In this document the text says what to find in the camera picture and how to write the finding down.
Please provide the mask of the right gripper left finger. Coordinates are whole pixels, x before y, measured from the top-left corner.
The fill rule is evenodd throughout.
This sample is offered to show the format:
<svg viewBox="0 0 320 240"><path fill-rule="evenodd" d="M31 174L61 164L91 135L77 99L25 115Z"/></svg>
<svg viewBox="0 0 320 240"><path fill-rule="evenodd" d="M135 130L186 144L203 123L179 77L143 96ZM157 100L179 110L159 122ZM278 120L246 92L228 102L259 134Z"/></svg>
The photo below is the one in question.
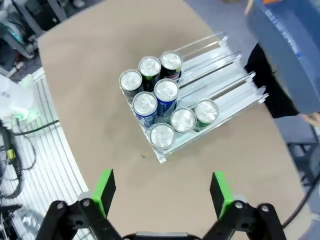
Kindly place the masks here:
<svg viewBox="0 0 320 240"><path fill-rule="evenodd" d="M53 201L36 238L72 240L78 230L89 229L97 240L121 240L123 237L107 219L115 192L114 171L106 169L89 197L71 205L62 200Z"/></svg>

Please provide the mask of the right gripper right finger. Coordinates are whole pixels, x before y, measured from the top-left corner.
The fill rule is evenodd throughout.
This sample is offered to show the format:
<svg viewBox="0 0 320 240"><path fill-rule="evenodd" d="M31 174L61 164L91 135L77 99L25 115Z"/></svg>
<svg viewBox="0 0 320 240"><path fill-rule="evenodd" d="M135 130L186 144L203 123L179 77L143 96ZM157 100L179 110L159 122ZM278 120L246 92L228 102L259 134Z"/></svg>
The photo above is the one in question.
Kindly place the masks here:
<svg viewBox="0 0 320 240"><path fill-rule="evenodd" d="M209 190L217 220L204 240L230 240L235 232L246 233L249 240L286 239L274 206L261 203L253 207L235 199L223 172L212 174Z"/></svg>

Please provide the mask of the person's left hand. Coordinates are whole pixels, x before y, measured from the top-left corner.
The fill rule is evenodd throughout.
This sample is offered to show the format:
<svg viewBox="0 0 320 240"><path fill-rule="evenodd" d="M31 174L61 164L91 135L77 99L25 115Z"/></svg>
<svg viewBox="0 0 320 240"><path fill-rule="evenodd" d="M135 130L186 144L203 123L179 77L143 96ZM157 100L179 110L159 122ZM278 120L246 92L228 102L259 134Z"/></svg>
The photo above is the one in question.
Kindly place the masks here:
<svg viewBox="0 0 320 240"><path fill-rule="evenodd" d="M314 112L311 114L301 114L300 115L306 122L311 124L314 127L320 126L320 113Z"/></svg>

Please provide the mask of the person's right hand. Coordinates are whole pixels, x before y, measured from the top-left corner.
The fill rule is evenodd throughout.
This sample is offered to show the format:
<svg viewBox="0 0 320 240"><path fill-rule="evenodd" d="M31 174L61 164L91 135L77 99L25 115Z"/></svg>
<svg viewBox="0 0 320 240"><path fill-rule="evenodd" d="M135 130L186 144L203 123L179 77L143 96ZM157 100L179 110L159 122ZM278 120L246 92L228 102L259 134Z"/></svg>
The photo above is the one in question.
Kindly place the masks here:
<svg viewBox="0 0 320 240"><path fill-rule="evenodd" d="M246 5L245 11L244 11L244 14L245 14L246 16L250 13L250 11L251 11L251 9L252 9L252 7L253 7L254 2L255 2L254 0L248 0L248 1L247 1L247 5Z"/></svg>

